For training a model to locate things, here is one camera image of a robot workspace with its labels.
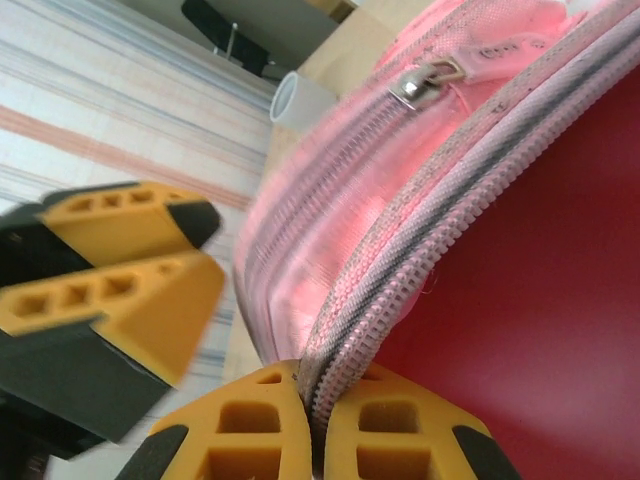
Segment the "zipper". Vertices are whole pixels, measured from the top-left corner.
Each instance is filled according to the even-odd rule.
[[[260,332],[263,347],[266,341],[272,351],[259,352],[261,358],[279,358],[268,311],[269,293],[274,278],[291,251],[299,244],[310,226],[322,215],[327,202],[335,198],[345,184],[380,145],[384,145],[399,129],[411,122],[418,112],[439,103],[448,92],[448,85],[465,78],[462,68],[453,59],[438,59],[403,73],[394,85],[372,102],[359,115],[334,146],[318,149],[300,182],[292,182],[263,222],[254,237],[245,264],[244,291],[252,292],[248,318],[265,328]],[[333,160],[327,165],[326,159]]]
[[[474,119],[489,112],[504,115],[419,202],[405,220],[405,225],[415,228],[404,237],[394,236],[376,254],[375,271],[370,268],[360,279],[349,295],[351,303],[342,308],[351,309],[351,313],[326,321],[331,334],[325,332],[315,338],[315,345],[308,344],[298,385],[309,412],[313,441],[320,451],[335,402],[364,374],[402,307],[424,284],[434,264],[560,133],[640,64],[638,2],[619,1],[586,23],[593,25],[591,31],[588,26],[584,32],[574,31],[554,49],[571,52],[573,48],[572,59],[543,78],[515,107],[507,111],[506,100],[494,98],[487,102],[487,108],[475,112]],[[585,43],[587,36],[596,40]],[[520,78],[531,76],[531,71]],[[517,86],[516,80],[518,77],[512,83]],[[398,86],[395,94],[416,91],[405,86],[409,92]],[[412,108],[413,100],[405,100],[405,107]],[[446,156],[454,152],[450,145],[466,133],[460,128],[437,153]],[[377,227],[388,228],[376,223],[372,230]]]

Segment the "black chair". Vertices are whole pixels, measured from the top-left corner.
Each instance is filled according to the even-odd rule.
[[[242,63],[242,68],[262,77],[269,64],[269,52],[237,31],[237,24],[227,21],[206,0],[185,0],[182,14],[220,50]]]

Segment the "zipper pull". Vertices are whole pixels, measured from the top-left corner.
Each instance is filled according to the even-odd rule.
[[[555,40],[538,33],[522,33],[492,45],[464,46],[452,53],[466,72],[465,83],[510,79],[535,62]]]
[[[464,80],[467,74],[453,58],[440,58],[406,72],[389,92],[411,110],[431,104],[448,83]]]

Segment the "white cup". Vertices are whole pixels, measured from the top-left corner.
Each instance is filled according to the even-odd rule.
[[[276,125],[304,133],[337,102],[335,93],[297,72],[289,72],[273,96],[269,117]]]

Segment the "metal zipper slider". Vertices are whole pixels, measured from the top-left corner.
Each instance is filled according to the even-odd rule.
[[[440,58],[405,73],[389,92],[412,110],[438,99],[443,87],[467,74],[453,58]]]

